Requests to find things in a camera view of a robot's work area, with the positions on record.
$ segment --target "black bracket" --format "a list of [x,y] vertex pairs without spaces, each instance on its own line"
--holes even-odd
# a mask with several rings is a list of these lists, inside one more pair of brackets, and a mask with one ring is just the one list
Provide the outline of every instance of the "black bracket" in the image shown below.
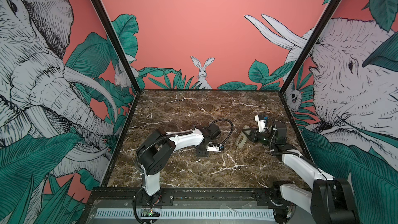
[[[152,205],[152,207],[158,206],[173,206],[174,200],[174,190],[169,188],[160,188],[160,200],[158,203]],[[139,195],[137,195],[137,205],[145,206],[147,204],[147,194],[145,191],[141,191]]]

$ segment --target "wall mural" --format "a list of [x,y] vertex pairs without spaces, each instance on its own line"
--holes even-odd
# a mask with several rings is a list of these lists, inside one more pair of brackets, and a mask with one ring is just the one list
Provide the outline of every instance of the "wall mural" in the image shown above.
[[285,94],[315,163],[348,179],[364,224],[398,220],[397,2],[369,0],[372,21],[332,18]]
[[[69,0],[0,0],[0,12],[0,223],[75,223],[84,199],[68,195],[72,179],[57,179],[78,173],[86,190],[100,185],[135,92],[101,77],[109,64],[121,68],[97,33],[62,62],[74,21]],[[134,20],[122,15],[114,25]],[[133,45],[127,52],[135,54]],[[94,99],[105,103],[105,119],[90,107]]]

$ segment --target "elephant ear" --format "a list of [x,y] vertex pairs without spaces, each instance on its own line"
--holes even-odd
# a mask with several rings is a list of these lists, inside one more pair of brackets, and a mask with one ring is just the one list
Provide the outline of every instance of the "elephant ear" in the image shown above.
[[73,12],[69,0],[22,0],[48,47],[63,57],[69,44]]

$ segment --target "rabbit illustration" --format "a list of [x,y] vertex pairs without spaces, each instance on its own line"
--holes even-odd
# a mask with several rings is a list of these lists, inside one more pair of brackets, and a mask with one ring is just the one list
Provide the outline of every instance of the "rabbit illustration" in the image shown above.
[[207,77],[206,67],[209,66],[214,61],[214,57],[207,59],[207,61],[203,65],[203,67],[197,58],[195,58],[193,56],[191,56],[191,58],[192,58],[193,64],[199,68],[199,77],[198,77],[199,83],[198,83],[198,85],[199,84],[202,84],[202,85],[198,89],[212,89],[211,86],[206,81],[206,77]]

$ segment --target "pink wall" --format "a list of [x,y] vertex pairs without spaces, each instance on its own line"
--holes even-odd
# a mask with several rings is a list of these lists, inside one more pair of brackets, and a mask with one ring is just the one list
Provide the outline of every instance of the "pink wall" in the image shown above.
[[[133,67],[182,69],[190,78],[199,72],[191,56],[202,64],[214,57],[206,69],[213,89],[231,81],[253,84],[248,70],[254,60],[267,64],[270,73],[285,61],[288,50],[267,41],[245,15],[263,23],[261,14],[269,15],[302,36],[315,26],[325,7],[323,0],[102,1],[112,21],[125,13],[137,17],[138,52]],[[147,77],[144,81],[146,88],[157,88]]]

